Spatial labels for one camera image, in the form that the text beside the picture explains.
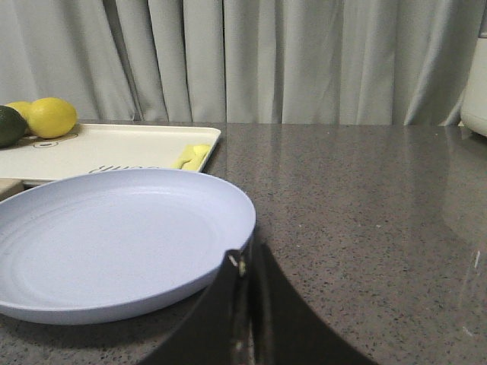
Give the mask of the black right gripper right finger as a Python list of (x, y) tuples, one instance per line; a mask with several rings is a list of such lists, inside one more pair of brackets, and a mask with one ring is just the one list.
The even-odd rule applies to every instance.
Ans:
[(374, 364), (307, 305), (265, 243), (250, 247), (250, 318), (257, 364)]

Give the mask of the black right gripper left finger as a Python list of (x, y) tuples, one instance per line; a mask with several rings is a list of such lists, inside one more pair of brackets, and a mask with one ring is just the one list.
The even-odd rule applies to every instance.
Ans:
[(211, 285), (183, 322), (141, 364), (248, 364), (250, 318), (245, 258), (224, 254)]

